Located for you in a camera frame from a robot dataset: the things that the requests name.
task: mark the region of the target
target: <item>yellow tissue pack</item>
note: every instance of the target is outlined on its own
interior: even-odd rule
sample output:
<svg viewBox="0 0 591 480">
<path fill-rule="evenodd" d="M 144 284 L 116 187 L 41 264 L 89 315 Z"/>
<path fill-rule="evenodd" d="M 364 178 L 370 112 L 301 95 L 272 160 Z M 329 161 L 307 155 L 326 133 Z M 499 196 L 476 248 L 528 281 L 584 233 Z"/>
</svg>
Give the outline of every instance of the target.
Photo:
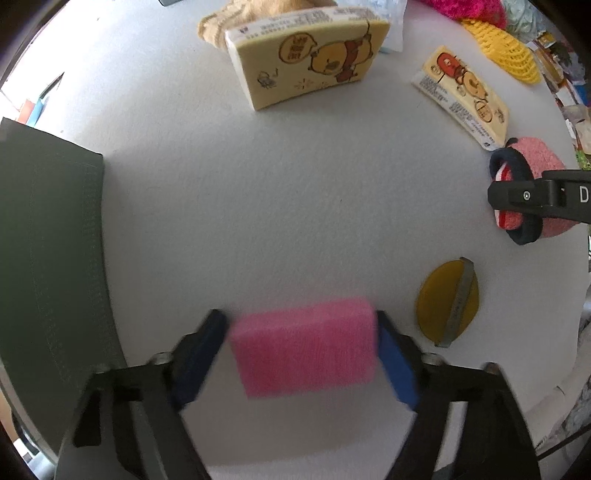
<svg viewBox="0 0 591 480">
<path fill-rule="evenodd" d="M 365 7 L 325 7 L 264 18 L 226 32 L 251 106 L 361 80 L 389 22 Z"/>
<path fill-rule="evenodd" d="M 505 146 L 509 109 L 447 47 L 439 47 L 431 55 L 413 78 L 413 85 L 443 107 L 484 149 Z"/>
</svg>

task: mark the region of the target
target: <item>gray metal strip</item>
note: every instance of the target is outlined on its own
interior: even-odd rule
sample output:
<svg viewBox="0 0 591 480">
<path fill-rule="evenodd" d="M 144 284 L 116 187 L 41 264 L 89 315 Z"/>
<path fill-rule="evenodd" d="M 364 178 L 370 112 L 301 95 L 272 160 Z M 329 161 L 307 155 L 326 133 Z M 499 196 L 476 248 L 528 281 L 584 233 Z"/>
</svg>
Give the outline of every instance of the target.
<svg viewBox="0 0 591 480">
<path fill-rule="evenodd" d="M 460 260 L 462 260 L 464 264 L 464 271 L 462 272 L 462 276 L 457 285 L 456 297 L 453 299 L 452 310 L 449 313 L 449 318 L 445 325 L 443 339 L 436 345 L 440 348 L 449 348 L 452 342 L 457 338 L 460 323 L 462 322 L 462 315 L 466 308 L 466 302 L 468 301 L 470 287 L 472 286 L 472 280 L 474 278 L 474 263 L 464 257 L 461 257 Z"/>
</svg>

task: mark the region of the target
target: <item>white table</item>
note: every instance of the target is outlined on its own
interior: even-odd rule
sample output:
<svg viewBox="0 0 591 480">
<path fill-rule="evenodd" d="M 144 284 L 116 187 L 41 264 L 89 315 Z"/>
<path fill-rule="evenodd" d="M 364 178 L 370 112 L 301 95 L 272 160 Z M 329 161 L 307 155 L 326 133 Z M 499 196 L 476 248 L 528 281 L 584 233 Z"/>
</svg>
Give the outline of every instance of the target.
<svg viewBox="0 0 591 480">
<path fill-rule="evenodd" d="M 508 104 L 510 136 L 540 137 L 575 168 L 546 85 L 521 84 L 460 25 L 410 3 L 404 53 L 380 54 L 363 82 L 253 112 L 227 54 L 196 36 L 221 4 L 117 2 L 38 124 L 105 156 L 106 267 L 129 364 L 172 348 L 214 307 L 350 296 L 437 351 L 415 298 L 433 269 L 465 256 L 480 311 L 439 353 L 498 362 L 524 410 L 540 401 L 576 354 L 586 227 L 513 244 L 486 201 L 489 154 L 410 79 L 445 43 Z M 224 347 L 184 418 L 214 478 L 381 479 L 413 416 L 381 371 L 366 386 L 247 401 Z M 440 464 L 453 454 L 451 441 Z"/>
</svg>

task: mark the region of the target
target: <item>speech bubble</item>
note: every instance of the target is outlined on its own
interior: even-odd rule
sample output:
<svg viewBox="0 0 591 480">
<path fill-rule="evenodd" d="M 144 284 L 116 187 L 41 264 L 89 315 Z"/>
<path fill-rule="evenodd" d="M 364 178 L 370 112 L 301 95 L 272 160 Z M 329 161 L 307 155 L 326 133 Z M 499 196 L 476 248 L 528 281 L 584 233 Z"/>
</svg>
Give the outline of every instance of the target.
<svg viewBox="0 0 591 480">
<path fill-rule="evenodd" d="M 285 63 L 298 63 L 306 58 L 316 41 L 309 33 L 294 33 L 287 37 L 279 47 L 279 58 Z"/>
</svg>

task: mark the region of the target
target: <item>yellow oval object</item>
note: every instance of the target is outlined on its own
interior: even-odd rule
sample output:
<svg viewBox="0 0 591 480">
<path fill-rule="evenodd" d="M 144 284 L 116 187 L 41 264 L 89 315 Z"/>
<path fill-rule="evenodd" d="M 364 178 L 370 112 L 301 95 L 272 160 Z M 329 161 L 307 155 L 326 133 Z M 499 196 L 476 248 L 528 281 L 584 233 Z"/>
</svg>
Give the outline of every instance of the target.
<svg viewBox="0 0 591 480">
<path fill-rule="evenodd" d="M 417 322 L 423 334 L 438 345 L 442 342 L 457 288 L 464 272 L 464 262 L 454 260 L 438 267 L 423 284 L 417 297 Z M 478 279 L 472 276 L 469 294 L 454 339 L 459 337 L 476 316 L 479 307 Z"/>
<path fill-rule="evenodd" d="M 524 83 L 538 83 L 541 80 L 534 55 L 522 42 L 511 34 L 480 20 L 462 20 L 482 53 L 506 72 Z"/>
</svg>

